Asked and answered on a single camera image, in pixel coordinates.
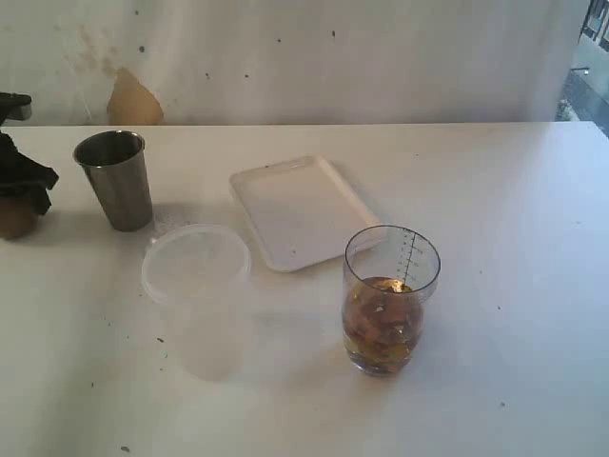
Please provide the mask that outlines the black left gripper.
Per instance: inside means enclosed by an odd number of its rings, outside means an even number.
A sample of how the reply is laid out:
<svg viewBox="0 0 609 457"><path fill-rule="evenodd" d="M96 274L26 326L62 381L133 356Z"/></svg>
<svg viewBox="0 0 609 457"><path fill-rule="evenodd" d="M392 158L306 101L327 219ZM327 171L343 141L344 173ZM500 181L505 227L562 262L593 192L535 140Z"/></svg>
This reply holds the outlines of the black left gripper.
<svg viewBox="0 0 609 457"><path fill-rule="evenodd" d="M1 93L1 124L7 120L26 121L31 117L32 99L27 94ZM51 207L48 191L59 180L58 174L21 153L12 138L1 132L1 196L25 197L37 216Z"/></svg>

